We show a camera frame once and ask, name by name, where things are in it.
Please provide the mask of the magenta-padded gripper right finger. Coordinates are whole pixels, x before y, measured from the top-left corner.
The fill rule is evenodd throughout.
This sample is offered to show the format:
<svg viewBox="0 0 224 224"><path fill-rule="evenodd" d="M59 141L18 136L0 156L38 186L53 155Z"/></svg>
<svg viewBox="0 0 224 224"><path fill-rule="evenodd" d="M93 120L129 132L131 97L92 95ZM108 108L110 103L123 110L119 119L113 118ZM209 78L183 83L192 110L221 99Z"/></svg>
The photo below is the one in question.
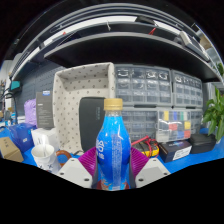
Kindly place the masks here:
<svg viewBox="0 0 224 224"><path fill-rule="evenodd" d="M131 148L129 163L129 183L131 188L140 188L170 174L157 159L149 159L139 150Z"/></svg>

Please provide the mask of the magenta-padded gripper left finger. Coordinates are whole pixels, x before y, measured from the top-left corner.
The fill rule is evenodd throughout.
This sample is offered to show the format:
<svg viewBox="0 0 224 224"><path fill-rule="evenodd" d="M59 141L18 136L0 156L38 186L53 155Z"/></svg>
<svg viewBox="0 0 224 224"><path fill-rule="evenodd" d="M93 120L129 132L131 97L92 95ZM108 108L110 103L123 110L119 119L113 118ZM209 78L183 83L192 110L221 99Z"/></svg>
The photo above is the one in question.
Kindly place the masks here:
<svg viewBox="0 0 224 224"><path fill-rule="evenodd" d="M89 149L79 158L70 158L57 175L81 187L96 188L98 182L96 148Z"/></svg>

